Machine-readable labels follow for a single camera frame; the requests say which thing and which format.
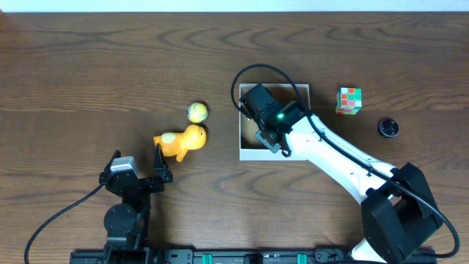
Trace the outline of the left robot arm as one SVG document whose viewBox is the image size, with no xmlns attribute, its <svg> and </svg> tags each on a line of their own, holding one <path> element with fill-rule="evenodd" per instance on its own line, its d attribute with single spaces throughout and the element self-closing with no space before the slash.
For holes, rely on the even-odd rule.
<svg viewBox="0 0 469 264">
<path fill-rule="evenodd" d="M 158 250 L 150 246 L 149 217 L 151 194 L 164 190 L 160 177 L 139 177 L 139 168 L 132 156 L 115 151 L 100 173 L 99 183 L 122 199 L 105 214 L 107 231 L 103 264 L 151 264 L 159 259 Z"/>
</svg>

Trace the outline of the orange rubber animal toy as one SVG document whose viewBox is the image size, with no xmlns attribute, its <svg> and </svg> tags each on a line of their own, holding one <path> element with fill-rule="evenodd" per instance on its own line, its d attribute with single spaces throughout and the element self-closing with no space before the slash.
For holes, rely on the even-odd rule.
<svg viewBox="0 0 469 264">
<path fill-rule="evenodd" d="M 160 136 L 154 136 L 155 146 L 160 146 L 165 157 L 175 156 L 178 162 L 182 162 L 189 150 L 198 150 L 205 146 L 207 141 L 206 130 L 198 125 L 189 125 L 183 132 L 166 132 Z"/>
</svg>

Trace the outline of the black round lid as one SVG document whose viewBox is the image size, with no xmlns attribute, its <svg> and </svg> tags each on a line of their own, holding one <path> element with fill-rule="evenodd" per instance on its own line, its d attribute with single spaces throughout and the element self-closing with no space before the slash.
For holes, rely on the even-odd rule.
<svg viewBox="0 0 469 264">
<path fill-rule="evenodd" d="M 380 121 L 377 130 L 383 138 L 390 139 L 399 134 L 399 125 L 391 118 L 384 118 Z"/>
</svg>

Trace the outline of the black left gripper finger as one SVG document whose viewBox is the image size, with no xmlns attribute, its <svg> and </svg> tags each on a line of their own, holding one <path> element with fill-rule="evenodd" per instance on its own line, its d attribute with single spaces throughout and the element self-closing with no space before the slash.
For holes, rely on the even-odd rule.
<svg viewBox="0 0 469 264">
<path fill-rule="evenodd" d="M 156 144 L 155 147 L 155 159 L 153 163 L 153 172 L 160 178 L 163 183 L 172 183 L 173 174 L 166 163 L 163 155 L 162 147 L 160 144 Z"/>
<path fill-rule="evenodd" d="M 106 164 L 103 171 L 99 175 L 99 184 L 107 184 L 107 182 L 111 178 L 111 165 L 116 158 L 120 158 L 120 157 L 121 157 L 121 152 L 119 150 L 115 150 L 110 161 Z"/>
</svg>

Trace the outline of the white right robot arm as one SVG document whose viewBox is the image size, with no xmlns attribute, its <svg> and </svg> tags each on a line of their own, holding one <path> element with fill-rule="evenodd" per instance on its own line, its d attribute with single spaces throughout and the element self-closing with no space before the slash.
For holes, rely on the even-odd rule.
<svg viewBox="0 0 469 264">
<path fill-rule="evenodd" d="M 405 263 L 430 255 L 420 247 L 443 217 L 418 167 L 398 169 L 359 150 L 309 113 L 302 97 L 283 104 L 270 84 L 240 88 L 240 113 L 257 124 L 255 137 L 271 152 L 262 160 L 309 161 L 361 206 L 364 238 L 350 251 L 353 260 Z"/>
</svg>

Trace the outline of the colourful puzzle cube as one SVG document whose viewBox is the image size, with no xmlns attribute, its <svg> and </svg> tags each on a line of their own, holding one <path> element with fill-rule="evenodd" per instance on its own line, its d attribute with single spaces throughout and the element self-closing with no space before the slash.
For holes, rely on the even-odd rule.
<svg viewBox="0 0 469 264">
<path fill-rule="evenodd" d="M 337 114 L 356 115 L 362 108 L 360 88 L 341 87 L 336 94 L 335 110 Z"/>
</svg>

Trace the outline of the white cardboard box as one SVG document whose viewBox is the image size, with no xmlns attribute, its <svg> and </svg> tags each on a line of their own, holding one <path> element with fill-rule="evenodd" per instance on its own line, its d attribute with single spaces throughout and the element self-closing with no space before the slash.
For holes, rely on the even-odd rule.
<svg viewBox="0 0 469 264">
<path fill-rule="evenodd" d="M 291 100 L 298 100 L 298 96 L 291 84 L 263 84 L 263 86 L 267 88 L 276 100 L 281 101 L 284 105 Z M 259 128 L 253 120 L 249 120 L 243 114 L 240 114 L 239 159 L 241 161 L 304 161 L 304 158 L 295 154 L 285 158 L 280 150 L 277 153 L 272 153 L 255 138 L 258 130 Z"/>
</svg>

